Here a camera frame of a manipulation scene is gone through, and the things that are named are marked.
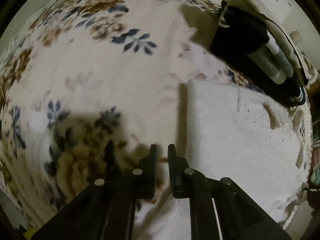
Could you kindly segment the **white dotted knit garment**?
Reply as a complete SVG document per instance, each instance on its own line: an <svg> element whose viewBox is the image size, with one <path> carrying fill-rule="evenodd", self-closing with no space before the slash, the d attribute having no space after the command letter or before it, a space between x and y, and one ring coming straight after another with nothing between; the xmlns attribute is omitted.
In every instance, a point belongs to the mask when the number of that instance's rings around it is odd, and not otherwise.
<svg viewBox="0 0 320 240"><path fill-rule="evenodd" d="M190 239L189 207L170 192L167 146L213 179L232 178L283 229L292 223L310 166L310 115L217 81L146 81L135 92L145 144L159 145L155 204L137 216L135 239Z"/></svg>

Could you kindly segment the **floral fleece bed blanket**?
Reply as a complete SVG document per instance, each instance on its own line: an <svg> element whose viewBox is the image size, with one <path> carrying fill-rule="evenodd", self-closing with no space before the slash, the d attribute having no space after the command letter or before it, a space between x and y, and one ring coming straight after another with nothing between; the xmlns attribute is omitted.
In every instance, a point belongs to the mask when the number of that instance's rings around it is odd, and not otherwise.
<svg viewBox="0 0 320 240"><path fill-rule="evenodd" d="M140 137L140 84L217 81L268 96L210 51L221 3L52 0L25 23L1 55L1 189L33 227L159 148Z"/></svg>

